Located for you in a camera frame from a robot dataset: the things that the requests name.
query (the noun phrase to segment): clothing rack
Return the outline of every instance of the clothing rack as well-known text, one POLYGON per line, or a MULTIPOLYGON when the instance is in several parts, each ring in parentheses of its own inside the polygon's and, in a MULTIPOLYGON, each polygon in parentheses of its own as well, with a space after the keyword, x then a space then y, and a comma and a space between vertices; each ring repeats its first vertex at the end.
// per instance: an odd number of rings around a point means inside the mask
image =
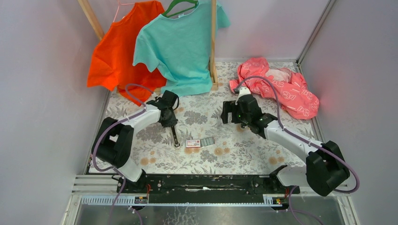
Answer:
MULTIPOLYGON (((104 30, 101 27, 101 24, 99 23, 93 9, 90 6, 90 3, 88 0, 77 0, 80 4, 80 7, 82 8, 84 14, 86 15, 88 21, 90 22, 92 28, 94 29, 95 34, 97 37, 102 40, 104 37, 105 33, 104 30)), ((218 78, 217 78, 217 71, 215 69, 215 62, 214 62, 214 48, 215 48, 215 23, 216 23, 216 6, 217 2, 216 0, 212 0, 212 19, 211 19, 211 53, 210 53, 210 59, 209 59, 209 71, 210 71, 210 77, 213 81, 213 86, 211 90, 218 90, 218 78)), ((161 89, 157 88, 155 89, 155 93, 160 94, 161 89)))

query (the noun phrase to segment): pink cloth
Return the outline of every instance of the pink cloth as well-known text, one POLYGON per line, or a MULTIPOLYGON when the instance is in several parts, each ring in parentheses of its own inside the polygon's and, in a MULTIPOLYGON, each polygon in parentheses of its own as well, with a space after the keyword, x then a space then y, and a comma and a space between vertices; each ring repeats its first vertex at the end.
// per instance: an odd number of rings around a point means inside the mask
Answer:
MULTIPOLYGON (((308 120, 318 113, 319 100, 308 91, 307 83, 300 73, 295 73, 287 68, 269 69, 265 58, 251 58, 238 67, 237 74, 238 80, 230 81, 232 91, 243 79, 250 76, 262 76, 273 84, 282 109, 292 117, 308 120)), ((259 94, 263 98, 275 99, 270 85, 262 79, 252 78, 245 81, 242 86, 248 87, 251 92, 259 94)))

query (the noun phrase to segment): white wall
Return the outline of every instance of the white wall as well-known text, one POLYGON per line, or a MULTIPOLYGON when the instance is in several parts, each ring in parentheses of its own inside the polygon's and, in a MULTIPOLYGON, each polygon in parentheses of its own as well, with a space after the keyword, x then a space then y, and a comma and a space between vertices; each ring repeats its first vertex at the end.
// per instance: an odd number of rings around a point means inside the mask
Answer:
MULTIPOLYGON (((159 0, 165 10, 172 0, 159 0)), ((137 2, 121 0, 122 3, 137 2)), ((231 26, 220 31, 216 57, 296 59, 303 50, 328 0, 219 0, 231 26)), ((116 13, 116 0, 90 0, 104 31, 116 13)), ((189 4, 181 3, 178 8, 189 4)), ((121 6, 117 21, 131 10, 121 6)))
POLYGON ((360 176, 363 225, 397 223, 397 9, 396 0, 338 1, 302 64, 325 137, 360 176))
POLYGON ((76 0, 0 0, 0 224, 59 224, 104 102, 97 42, 76 0))

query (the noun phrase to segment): floral pattern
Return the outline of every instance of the floral pattern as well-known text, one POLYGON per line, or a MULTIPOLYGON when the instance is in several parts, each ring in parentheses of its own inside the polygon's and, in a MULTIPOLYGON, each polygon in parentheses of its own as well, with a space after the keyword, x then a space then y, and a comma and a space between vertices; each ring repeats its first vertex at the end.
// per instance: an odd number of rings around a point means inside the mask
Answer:
MULTIPOLYGON (((238 62, 217 62, 219 89, 180 98, 175 110, 176 131, 181 147, 175 148, 170 128, 152 124, 134 136, 131 159, 147 173, 269 174, 281 165, 302 166, 304 162, 279 144, 264 140, 239 124, 223 124, 223 101, 236 99, 229 80, 237 78, 238 62), (186 140, 214 137, 215 144, 198 149, 185 148, 186 140)), ((270 62, 271 68, 297 69, 292 62, 270 62)), ((276 102, 255 96, 263 112, 276 115, 276 102)), ((139 109, 118 93, 109 99, 106 117, 120 118, 139 109)), ((282 122, 313 137, 309 120, 297 120, 281 110, 282 122)), ((101 168, 109 166, 97 159, 101 168)), ((90 163, 89 173, 97 173, 90 163)))

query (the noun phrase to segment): orange shirt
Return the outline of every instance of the orange shirt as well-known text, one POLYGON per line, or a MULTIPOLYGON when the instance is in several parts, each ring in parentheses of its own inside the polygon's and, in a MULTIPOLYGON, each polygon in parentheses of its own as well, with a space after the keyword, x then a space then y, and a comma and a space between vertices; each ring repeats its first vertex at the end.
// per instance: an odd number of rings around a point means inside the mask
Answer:
MULTIPOLYGON (((166 79, 158 69, 150 73, 143 63, 132 65, 139 31, 163 12, 158 1, 137 2, 121 21, 112 23, 92 54, 87 87, 101 85, 113 91, 117 86, 121 95, 141 105, 126 93, 126 84, 136 83, 151 90, 165 86, 166 79)), ((139 87, 129 87, 129 91, 141 101, 151 96, 150 92, 139 87)))

